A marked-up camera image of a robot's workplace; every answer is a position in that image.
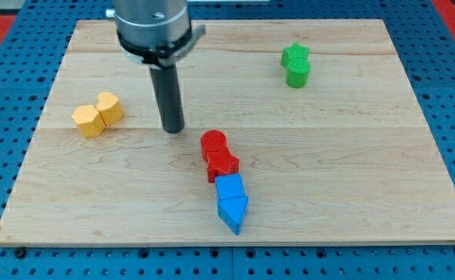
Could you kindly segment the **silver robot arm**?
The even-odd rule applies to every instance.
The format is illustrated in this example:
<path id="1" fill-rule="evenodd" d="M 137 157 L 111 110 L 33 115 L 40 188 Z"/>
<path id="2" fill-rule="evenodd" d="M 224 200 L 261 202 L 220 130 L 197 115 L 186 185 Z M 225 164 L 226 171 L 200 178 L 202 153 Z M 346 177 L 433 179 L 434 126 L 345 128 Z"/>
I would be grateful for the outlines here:
<path id="1" fill-rule="evenodd" d="M 173 67 L 206 34 L 192 26 L 186 0 L 113 0 L 106 17 L 116 23 L 122 51 L 150 68 Z"/>

